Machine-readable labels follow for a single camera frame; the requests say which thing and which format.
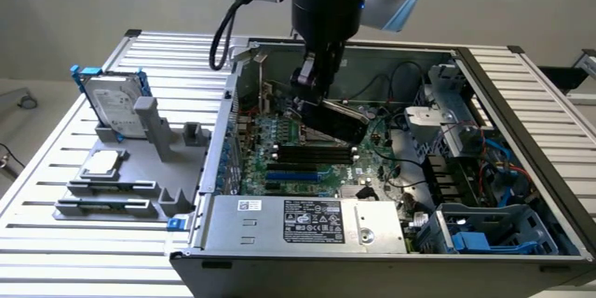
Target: blue clip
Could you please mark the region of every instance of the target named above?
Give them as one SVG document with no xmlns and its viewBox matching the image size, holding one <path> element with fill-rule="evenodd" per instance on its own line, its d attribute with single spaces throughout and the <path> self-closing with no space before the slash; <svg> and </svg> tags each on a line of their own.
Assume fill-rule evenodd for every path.
<svg viewBox="0 0 596 298">
<path fill-rule="evenodd" d="M 187 226 L 187 220 L 179 218 L 170 218 L 169 225 L 166 226 L 166 230 L 169 232 L 185 232 Z"/>
<path fill-rule="evenodd" d="M 86 87 L 83 86 L 82 78 L 79 76 L 81 68 L 82 67 L 79 65 L 77 65 L 77 64 L 74 66 L 71 66 L 71 77 L 73 77 L 73 80 L 77 83 L 77 86 L 79 87 L 79 91 L 83 94 L 86 92 Z"/>
<path fill-rule="evenodd" d="M 482 232 L 459 232 L 453 236 L 454 246 L 462 254 L 530 254 L 539 246 L 529 241 L 519 246 L 491 246 Z"/>
<path fill-rule="evenodd" d="M 147 73 L 143 71 L 143 68 L 138 69 L 137 75 L 141 81 L 141 92 L 146 97 L 154 97 L 151 94 L 150 81 L 147 80 Z"/>
</svg>

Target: cable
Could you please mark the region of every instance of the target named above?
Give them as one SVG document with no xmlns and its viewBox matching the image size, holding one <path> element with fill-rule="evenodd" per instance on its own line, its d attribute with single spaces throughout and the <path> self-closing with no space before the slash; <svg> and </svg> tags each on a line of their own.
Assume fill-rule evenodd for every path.
<svg viewBox="0 0 596 298">
<path fill-rule="evenodd" d="M 511 160 L 511 150 L 510 149 L 502 147 L 502 145 L 499 143 L 497 143 L 495 141 L 493 141 L 491 139 L 485 139 L 485 143 L 489 144 L 491 147 L 498 148 L 506 154 L 509 161 Z"/>
<path fill-rule="evenodd" d="M 506 165 L 503 162 L 495 162 L 495 164 L 497 164 L 498 166 L 501 166 L 501 165 Z M 533 177 L 530 176 L 529 171 L 526 171 L 526 170 L 522 169 L 521 167 L 517 167 L 513 163 L 510 163 L 510 167 L 509 167 L 509 168 L 510 168 L 511 170 L 515 170 L 515 171 L 523 173 L 523 174 L 526 175 L 526 177 L 529 178 L 529 182 L 533 183 Z"/>
<path fill-rule="evenodd" d="M 414 65 L 418 69 L 419 69 L 419 74 L 421 74 L 421 80 L 422 80 L 422 84 L 425 84 L 425 71 L 422 69 L 421 64 L 418 64 L 415 61 L 405 61 L 401 62 L 397 67 L 394 68 L 394 71 L 391 72 L 391 77 L 390 77 L 390 92 L 394 92 L 394 78 L 395 78 L 395 74 L 398 72 L 398 70 L 402 68 L 402 66 L 411 64 Z"/>
<path fill-rule="evenodd" d="M 413 183 L 410 185 L 395 185 L 390 182 L 390 185 L 395 188 L 411 188 L 413 186 L 417 186 L 419 184 L 427 183 L 427 181 L 418 181 L 417 183 Z"/>
<path fill-rule="evenodd" d="M 385 185 L 387 185 L 387 184 L 390 184 L 393 187 L 395 187 L 395 188 L 410 188 L 410 187 L 413 187 L 413 186 L 417 186 L 417 185 L 419 185 L 419 184 L 423 184 L 423 183 L 427 183 L 427 181 L 418 181 L 417 183 L 413 183 L 413 184 L 410 184 L 410 185 L 395 185 L 393 182 L 391 182 L 391 175 L 394 174 L 394 172 L 398 170 L 401 168 L 401 165 L 397 165 L 395 166 L 395 168 L 394 169 L 391 169 L 391 171 L 390 171 L 390 173 L 389 173 L 389 175 L 387 175 L 387 177 L 386 177 L 386 179 L 385 179 Z"/>
<path fill-rule="evenodd" d="M 422 164 L 419 162 L 417 162 L 417 161 L 407 160 L 405 158 L 393 158 L 390 156 L 386 156 L 382 153 L 379 153 L 379 151 L 377 150 L 377 147 L 374 147 L 373 150 L 374 150 L 375 154 L 378 154 L 386 160 L 390 160 L 390 161 L 394 161 L 394 162 L 409 162 L 409 163 L 411 163 L 411 164 L 414 164 L 414 165 L 417 165 L 418 167 L 422 168 Z"/>
<path fill-rule="evenodd" d="M 209 66 L 215 71 L 222 70 L 222 68 L 225 67 L 227 55 L 229 55 L 229 52 L 231 49 L 234 22 L 237 20 L 237 11 L 238 11 L 238 8 L 237 8 L 231 13 L 233 7 L 234 7 L 234 5 L 229 9 L 229 13 L 226 14 L 225 21 L 222 21 L 221 29 L 218 30 L 218 31 L 222 30 L 222 32 L 219 33 L 219 36 L 217 35 L 217 37 L 214 37 L 213 48 L 209 53 Z M 226 34 L 226 42 L 225 42 L 225 51 L 222 54 L 222 59 L 221 59 L 219 63 L 217 64 L 215 63 L 215 54 L 218 53 L 218 48 L 221 45 L 222 36 L 225 35 L 226 27 L 227 27 L 227 34 Z"/>
<path fill-rule="evenodd" d="M 19 158 L 15 156 L 15 154 L 11 151 L 11 148 L 9 148 L 9 146 L 0 142 L 0 146 L 5 147 L 5 149 L 9 152 L 9 155 L 13 156 L 13 158 L 15 159 L 15 161 L 21 164 L 22 167 L 26 167 L 26 165 L 23 164 L 23 162 L 19 161 Z"/>
<path fill-rule="evenodd" d="M 371 82 L 365 86 L 365 88 L 362 88 L 362 90 L 358 91 L 358 92 L 353 95 L 353 97 L 349 98 L 349 100 L 355 99 L 361 94 L 363 94 L 365 91 L 371 87 L 371 85 L 375 83 L 375 81 L 377 81 L 381 77 L 385 77 L 387 81 L 390 80 L 390 77 L 389 77 L 387 75 L 385 75 L 385 74 L 378 74 L 378 75 L 373 78 Z"/>
<path fill-rule="evenodd" d="M 483 197 L 485 192 L 485 186 L 483 186 L 483 175 L 485 175 L 485 169 L 490 166 L 490 164 L 485 164 L 486 162 L 481 162 L 481 171 L 478 172 L 478 197 Z"/>
</svg>

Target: black cable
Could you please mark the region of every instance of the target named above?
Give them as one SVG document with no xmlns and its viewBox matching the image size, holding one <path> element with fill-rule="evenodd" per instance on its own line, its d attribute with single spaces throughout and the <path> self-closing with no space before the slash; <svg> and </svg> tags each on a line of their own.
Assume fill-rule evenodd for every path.
<svg viewBox="0 0 596 298">
<path fill-rule="evenodd" d="M 5 149 L 7 149 L 9 155 L 13 156 L 13 158 L 15 159 L 15 161 L 21 164 L 22 167 L 26 167 L 26 165 L 23 164 L 23 162 L 19 161 L 19 158 L 15 156 L 15 154 L 11 151 L 11 148 L 9 148 L 9 146 L 0 142 L 0 146 L 5 147 Z"/>
<path fill-rule="evenodd" d="M 215 32 L 214 41 L 213 41 L 213 48 L 209 52 L 209 66 L 213 70 L 219 71 L 225 67 L 226 64 L 226 58 L 227 54 L 231 48 L 231 36 L 233 36 L 233 29 L 234 29 L 234 18 L 237 17 L 237 11 L 239 10 L 243 3 L 241 3 L 238 0 L 234 2 L 233 6 L 229 8 L 226 17 L 222 20 L 221 26 L 218 28 L 218 31 Z M 221 46 L 222 36 L 225 35 L 225 30 L 227 28 L 227 36 L 226 36 L 226 42 L 225 42 L 225 53 L 222 55 L 222 59 L 219 63 L 215 63 L 215 54 L 218 53 L 218 48 Z"/>
<path fill-rule="evenodd" d="M 389 77 L 387 75 L 385 75 L 385 74 L 379 74 L 379 75 L 377 75 L 377 76 L 373 78 L 371 82 L 365 86 L 365 88 L 363 88 L 361 91 L 358 91 L 358 93 L 355 93 L 355 94 L 353 95 L 353 97 L 349 98 L 349 100 L 355 99 L 361 94 L 363 94 L 365 91 L 371 87 L 371 85 L 375 83 L 375 81 L 377 81 L 381 77 L 385 77 L 387 81 L 390 80 L 390 77 Z"/>
<path fill-rule="evenodd" d="M 394 183 L 391 183 L 391 181 L 389 180 L 389 183 L 393 187 L 395 188 L 411 188 L 413 186 L 417 186 L 419 184 L 427 183 L 427 181 L 418 181 L 417 183 L 413 183 L 410 185 L 395 185 Z"/>
<path fill-rule="evenodd" d="M 215 64 L 215 54 L 218 53 L 218 48 L 221 45 L 221 39 L 222 39 L 222 35 L 225 34 L 226 26 L 223 28 L 221 26 L 222 34 L 221 34 L 218 40 L 214 39 L 214 41 L 213 41 L 213 49 L 210 50 L 210 54 L 209 54 L 209 66 L 213 68 L 213 70 L 217 70 L 217 71 L 222 70 L 222 68 L 225 67 L 227 55 L 231 50 L 231 40 L 233 40 L 233 30 L 234 30 L 235 19 L 237 19 L 237 11 L 234 11 L 233 17 L 231 17 L 231 19 L 229 19 L 230 26 L 229 26 L 229 22 L 226 23 L 226 26 L 229 26 L 229 28 L 227 28 L 227 34 L 226 34 L 225 52 L 223 52 L 222 59 L 218 64 Z"/>
<path fill-rule="evenodd" d="M 402 112 L 402 111 L 401 111 L 401 109 L 399 109 L 398 112 L 390 114 L 386 118 L 383 118 L 382 120 L 379 120 L 379 122 L 375 124 L 375 127 L 373 127 L 371 135 L 377 132 L 377 129 L 379 128 L 379 124 L 381 124 L 382 122 L 385 122 L 387 119 L 393 119 L 401 112 Z M 378 154 L 378 155 L 379 155 L 382 158 L 385 158 L 386 160 L 390 160 L 390 161 L 394 161 L 394 162 L 409 162 L 409 163 L 413 163 L 413 164 L 415 164 L 417 166 L 419 166 L 419 167 L 422 168 L 422 164 L 421 164 L 419 162 L 417 162 L 417 161 L 407 160 L 407 159 L 405 159 L 405 158 L 393 158 L 393 157 L 390 157 L 390 156 L 386 156 L 385 154 L 382 154 L 382 153 L 379 152 L 379 150 L 377 149 L 377 146 L 375 146 L 375 145 L 373 145 L 373 150 L 374 150 L 375 154 Z"/>
<path fill-rule="evenodd" d="M 391 77 L 390 77 L 390 92 L 394 92 L 394 78 L 395 78 L 395 74 L 398 72 L 398 70 L 402 68 L 402 66 L 411 64 L 414 65 L 418 69 L 419 69 L 419 74 L 421 74 L 421 80 L 422 80 L 422 84 L 425 84 L 425 71 L 422 69 L 421 64 L 418 64 L 415 61 L 405 61 L 401 62 L 397 67 L 394 68 L 394 71 L 391 72 Z"/>
</svg>

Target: gray floor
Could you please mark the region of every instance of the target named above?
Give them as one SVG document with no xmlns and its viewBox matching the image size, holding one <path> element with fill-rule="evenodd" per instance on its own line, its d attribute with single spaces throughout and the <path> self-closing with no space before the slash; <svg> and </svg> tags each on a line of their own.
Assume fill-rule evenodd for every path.
<svg viewBox="0 0 596 298">
<path fill-rule="evenodd" d="M 0 79 L 0 94 L 21 87 L 31 89 L 39 106 L 25 110 L 15 102 L 15 105 L 0 107 L 0 142 L 27 164 L 81 93 L 74 82 Z M 0 175 L 0 197 L 11 184 Z"/>
</svg>

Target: blue latch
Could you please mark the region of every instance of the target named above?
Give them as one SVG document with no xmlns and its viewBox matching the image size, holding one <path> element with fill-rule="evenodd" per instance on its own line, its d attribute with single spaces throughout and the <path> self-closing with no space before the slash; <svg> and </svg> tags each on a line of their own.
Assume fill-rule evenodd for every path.
<svg viewBox="0 0 596 298">
<path fill-rule="evenodd" d="M 87 67 L 82 70 L 82 75 L 98 76 L 102 75 L 103 72 L 102 68 Z"/>
<path fill-rule="evenodd" d="M 539 244 L 525 242 L 518 246 L 491 246 L 482 232 L 459 232 L 453 236 L 454 246 L 462 254 L 530 254 Z"/>
<path fill-rule="evenodd" d="M 183 232 L 186 231 L 187 219 L 170 218 L 166 230 L 169 232 Z"/>
</svg>

